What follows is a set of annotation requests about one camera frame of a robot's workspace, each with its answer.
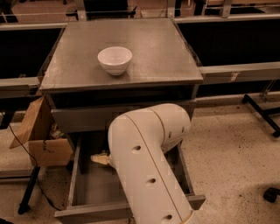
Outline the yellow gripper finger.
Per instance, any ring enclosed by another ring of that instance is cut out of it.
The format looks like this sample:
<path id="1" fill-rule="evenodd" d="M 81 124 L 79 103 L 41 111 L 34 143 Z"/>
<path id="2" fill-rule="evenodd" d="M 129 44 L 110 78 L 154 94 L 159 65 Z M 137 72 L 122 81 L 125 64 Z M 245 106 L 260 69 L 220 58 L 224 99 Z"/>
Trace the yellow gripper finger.
<path id="1" fill-rule="evenodd" d="M 109 165 L 110 156 L 107 152 L 94 154 L 90 157 L 91 161 L 100 165 Z"/>

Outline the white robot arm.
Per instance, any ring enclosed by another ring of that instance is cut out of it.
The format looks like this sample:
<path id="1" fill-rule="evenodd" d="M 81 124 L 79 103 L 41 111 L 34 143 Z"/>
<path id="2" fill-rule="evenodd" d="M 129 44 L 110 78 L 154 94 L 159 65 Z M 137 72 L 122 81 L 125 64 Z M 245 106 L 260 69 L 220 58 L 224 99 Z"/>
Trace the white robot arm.
<path id="1" fill-rule="evenodd" d="M 165 158 L 189 129 L 189 115 L 179 105 L 133 110 L 110 124 L 110 153 L 91 157 L 115 168 L 136 224 L 200 224 Z"/>

